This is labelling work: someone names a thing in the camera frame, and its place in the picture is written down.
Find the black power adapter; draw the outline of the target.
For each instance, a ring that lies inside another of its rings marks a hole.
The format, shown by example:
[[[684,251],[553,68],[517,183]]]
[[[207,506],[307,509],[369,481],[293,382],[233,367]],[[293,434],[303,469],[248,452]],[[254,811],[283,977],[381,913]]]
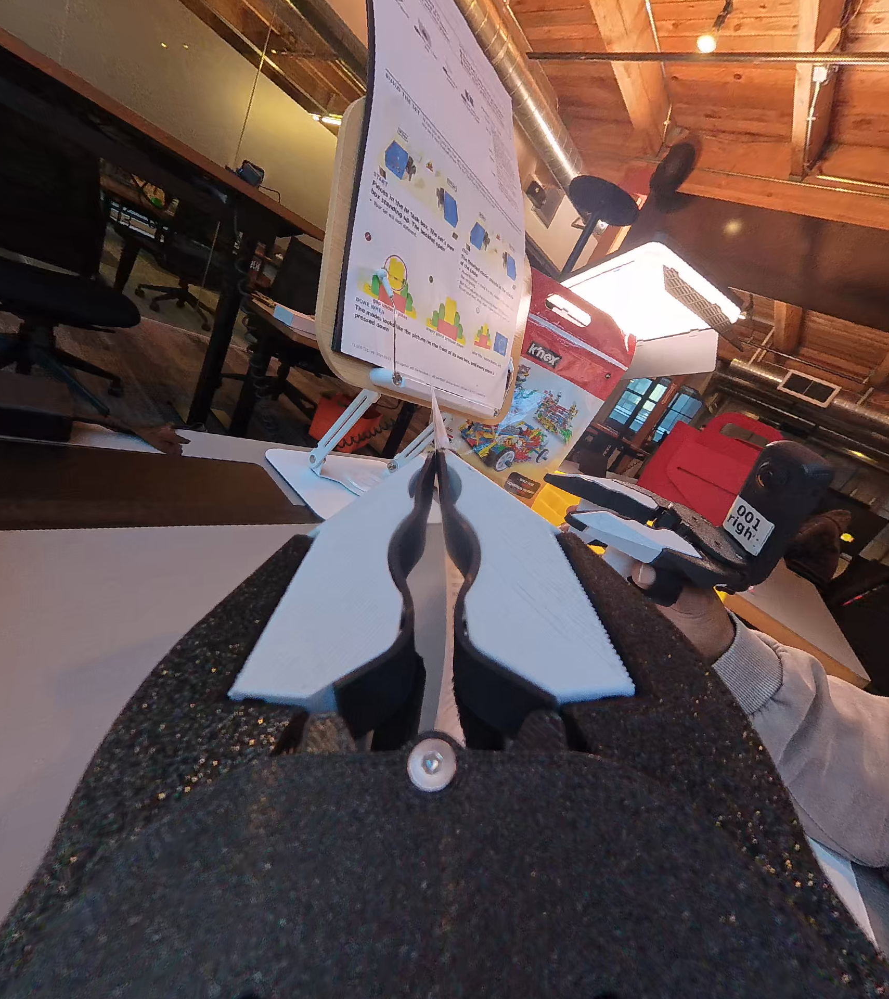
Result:
[[[0,438],[66,443],[74,421],[72,402],[65,393],[0,395]]]

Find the white printed task sheet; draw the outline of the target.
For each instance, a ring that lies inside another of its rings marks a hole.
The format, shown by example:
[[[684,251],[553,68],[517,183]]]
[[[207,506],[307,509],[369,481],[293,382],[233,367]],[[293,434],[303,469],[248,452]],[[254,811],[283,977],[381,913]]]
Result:
[[[367,23],[332,344],[495,422],[529,302],[512,102],[456,2],[368,2]]]

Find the black office chair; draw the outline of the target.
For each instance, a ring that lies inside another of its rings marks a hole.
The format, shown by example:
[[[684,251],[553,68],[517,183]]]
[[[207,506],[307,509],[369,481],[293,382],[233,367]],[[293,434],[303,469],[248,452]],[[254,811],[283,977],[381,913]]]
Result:
[[[20,321],[12,337],[0,335],[0,370],[14,367],[29,375],[46,369],[90,403],[103,418],[112,413],[78,381],[72,369],[109,383],[113,396],[123,394],[121,378],[57,347],[55,330],[68,326],[88,331],[132,329],[140,321],[136,305],[99,280],[49,270],[0,256],[0,312]]]

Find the white light panel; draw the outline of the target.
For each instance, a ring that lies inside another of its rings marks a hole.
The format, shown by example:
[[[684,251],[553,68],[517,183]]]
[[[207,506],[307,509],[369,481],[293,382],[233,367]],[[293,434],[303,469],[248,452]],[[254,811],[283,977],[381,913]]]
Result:
[[[630,379],[712,373],[720,334],[743,318],[735,293],[658,242],[583,268],[562,284],[635,341]]]

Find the red felt bag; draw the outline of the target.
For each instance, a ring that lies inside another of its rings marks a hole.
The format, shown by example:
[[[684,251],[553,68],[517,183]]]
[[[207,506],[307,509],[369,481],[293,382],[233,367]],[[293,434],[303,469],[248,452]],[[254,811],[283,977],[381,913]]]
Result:
[[[721,527],[763,447],[782,439],[781,431],[740,413],[717,415],[700,430],[676,425],[637,483]]]

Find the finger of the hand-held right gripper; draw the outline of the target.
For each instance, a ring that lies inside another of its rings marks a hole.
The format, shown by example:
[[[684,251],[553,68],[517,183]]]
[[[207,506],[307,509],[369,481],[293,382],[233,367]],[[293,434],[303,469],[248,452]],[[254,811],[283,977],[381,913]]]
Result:
[[[678,508],[667,504],[661,497],[629,484],[621,478],[594,478],[582,473],[549,472],[544,481],[565,493],[577,496],[577,512],[565,516],[570,526],[582,526],[582,514],[606,510],[618,518],[645,523],[648,526],[676,526],[679,524]]]
[[[644,565],[650,565],[663,553],[683,556],[702,563],[702,554],[677,531],[654,528],[636,519],[622,518],[610,510],[568,511],[565,516],[567,527],[589,545],[601,545],[604,552],[617,553],[607,556],[614,560],[631,558]]]

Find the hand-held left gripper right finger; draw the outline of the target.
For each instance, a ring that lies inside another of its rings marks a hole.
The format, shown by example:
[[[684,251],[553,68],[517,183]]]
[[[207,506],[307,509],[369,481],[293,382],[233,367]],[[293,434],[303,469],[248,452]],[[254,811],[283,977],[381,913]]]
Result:
[[[537,710],[634,696],[565,535],[453,452],[437,452],[436,476],[461,576],[452,685],[466,747],[502,748]]]

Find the red and tan toy box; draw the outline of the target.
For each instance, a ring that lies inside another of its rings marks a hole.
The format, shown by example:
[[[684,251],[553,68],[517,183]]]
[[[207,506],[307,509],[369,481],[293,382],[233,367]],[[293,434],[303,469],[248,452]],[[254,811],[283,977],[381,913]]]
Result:
[[[496,426],[449,418],[457,456],[531,505],[634,359],[612,317],[534,268],[511,405]]]

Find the person's right forearm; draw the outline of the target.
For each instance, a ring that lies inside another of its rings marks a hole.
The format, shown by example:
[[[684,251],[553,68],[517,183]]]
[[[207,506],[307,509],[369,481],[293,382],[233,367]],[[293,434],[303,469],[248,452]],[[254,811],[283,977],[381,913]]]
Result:
[[[715,663],[770,753],[807,834],[889,883],[889,698],[735,623]]]

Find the black light stand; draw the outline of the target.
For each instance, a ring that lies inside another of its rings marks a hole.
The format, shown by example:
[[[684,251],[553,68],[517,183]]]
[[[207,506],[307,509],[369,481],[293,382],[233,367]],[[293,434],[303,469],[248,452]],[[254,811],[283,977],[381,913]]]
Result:
[[[584,219],[584,228],[570,252],[559,277],[573,273],[586,243],[597,224],[610,228],[629,228],[637,220],[652,218],[655,213],[676,213],[692,201],[692,196],[682,194],[680,188],[692,174],[701,152],[700,142],[683,141],[673,145],[656,165],[649,177],[649,196],[642,207],[631,194],[611,181],[594,176],[574,178],[567,189],[572,206]]]

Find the person's right hand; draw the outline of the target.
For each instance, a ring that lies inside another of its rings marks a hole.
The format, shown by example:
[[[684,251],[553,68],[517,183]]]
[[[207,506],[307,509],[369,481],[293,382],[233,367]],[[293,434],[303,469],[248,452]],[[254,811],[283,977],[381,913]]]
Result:
[[[671,605],[654,605],[687,639],[709,665],[730,649],[736,624],[714,590],[685,585]]]

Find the white table with wooden edge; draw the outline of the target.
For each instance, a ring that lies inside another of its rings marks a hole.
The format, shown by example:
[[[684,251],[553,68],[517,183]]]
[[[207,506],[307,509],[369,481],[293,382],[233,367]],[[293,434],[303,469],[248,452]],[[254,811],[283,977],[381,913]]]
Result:
[[[764,581],[746,592],[725,594],[723,601],[757,631],[816,657],[829,675],[860,688],[869,685],[867,670],[816,587],[783,560]]]

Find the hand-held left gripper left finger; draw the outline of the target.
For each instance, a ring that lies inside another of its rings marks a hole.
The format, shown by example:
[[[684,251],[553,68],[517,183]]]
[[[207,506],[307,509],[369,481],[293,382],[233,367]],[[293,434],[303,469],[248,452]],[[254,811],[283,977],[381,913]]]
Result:
[[[438,695],[437,460],[391,473],[326,519],[228,691],[337,714],[399,748]]]

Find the silver air duct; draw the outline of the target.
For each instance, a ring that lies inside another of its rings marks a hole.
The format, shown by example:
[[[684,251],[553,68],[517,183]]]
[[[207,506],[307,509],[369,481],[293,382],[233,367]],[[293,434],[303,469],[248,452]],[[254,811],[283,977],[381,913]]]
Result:
[[[584,173],[583,160],[559,114],[554,89],[528,58],[530,45],[507,2],[455,4],[510,95],[516,123],[554,181],[567,191]]]
[[[850,402],[840,393],[820,406],[785,392],[783,380],[761,366],[732,360],[715,372],[713,385],[718,392],[792,428],[797,436],[825,443],[889,474],[889,413]]]

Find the dark wooden table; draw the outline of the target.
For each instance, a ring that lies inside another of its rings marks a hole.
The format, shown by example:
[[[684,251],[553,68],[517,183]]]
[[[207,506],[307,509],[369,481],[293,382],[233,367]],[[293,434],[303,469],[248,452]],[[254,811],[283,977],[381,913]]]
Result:
[[[215,218],[234,246],[221,253],[223,290],[186,425],[202,425],[223,382],[223,368],[258,244],[323,230],[227,168],[102,93],[82,77],[0,27],[0,104],[44,132],[155,183]]]

